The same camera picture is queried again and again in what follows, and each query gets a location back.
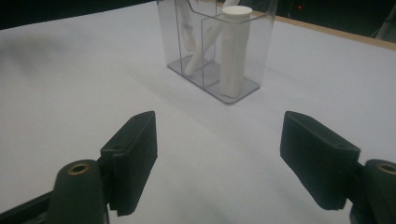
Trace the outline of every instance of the white table surface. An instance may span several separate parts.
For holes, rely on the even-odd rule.
[[[0,31],[0,212],[155,110],[159,158],[111,223],[348,223],[279,156],[286,110],[396,161],[396,51],[276,21],[262,88],[224,105],[165,67],[154,2]]]

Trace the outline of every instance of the transparent bin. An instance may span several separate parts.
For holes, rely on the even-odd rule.
[[[157,5],[170,69],[227,105],[260,88],[277,0]]]

